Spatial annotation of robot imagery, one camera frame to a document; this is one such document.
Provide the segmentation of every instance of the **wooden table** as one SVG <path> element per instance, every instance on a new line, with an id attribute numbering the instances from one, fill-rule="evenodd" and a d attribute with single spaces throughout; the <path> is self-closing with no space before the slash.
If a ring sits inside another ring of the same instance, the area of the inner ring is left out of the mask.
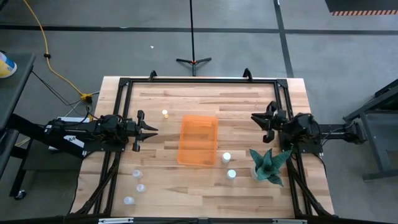
<path id="1" fill-rule="evenodd" d="M 113 113 L 119 78 L 104 77 L 96 116 Z M 294 113 L 309 113 L 304 80 L 291 78 L 288 84 Z M 286 166 L 281 168 L 280 174 L 284 187 L 256 182 L 250 175 L 253 161 L 249 149 L 256 149 L 263 154 L 272 148 L 274 155 L 280 151 L 277 136 L 271 143 L 264 144 L 262 136 L 265 132 L 250 119 L 251 113 L 264 112 L 272 100 L 275 97 L 270 84 L 134 84 L 128 117 L 135 119 L 137 110 L 144 110 L 146 123 L 158 128 L 159 135 L 143 142 L 141 152 L 133 152 L 129 143 L 122 154 L 112 216 L 294 217 Z M 168 119 L 164 118 L 163 109 L 168 110 Z M 185 114 L 218 117 L 218 151 L 214 167 L 192 167 L 177 163 L 179 133 Z M 228 164 L 221 162 L 224 152 L 232 154 Z M 78 210 L 97 187 L 103 156 L 103 152 L 95 152 L 83 161 L 72 211 Z M 311 154 L 304 154 L 303 163 L 308 187 L 324 208 L 333 213 L 321 162 Z M 132 177 L 134 169 L 142 171 L 142 179 Z M 234 180 L 226 178 L 228 169 L 237 172 Z M 147 191 L 137 192 L 137 184 L 145 184 Z M 304 211 L 301 190 L 298 190 L 298 195 L 300 208 Z M 136 204 L 125 205 L 123 200 L 127 196 L 134 197 Z"/>

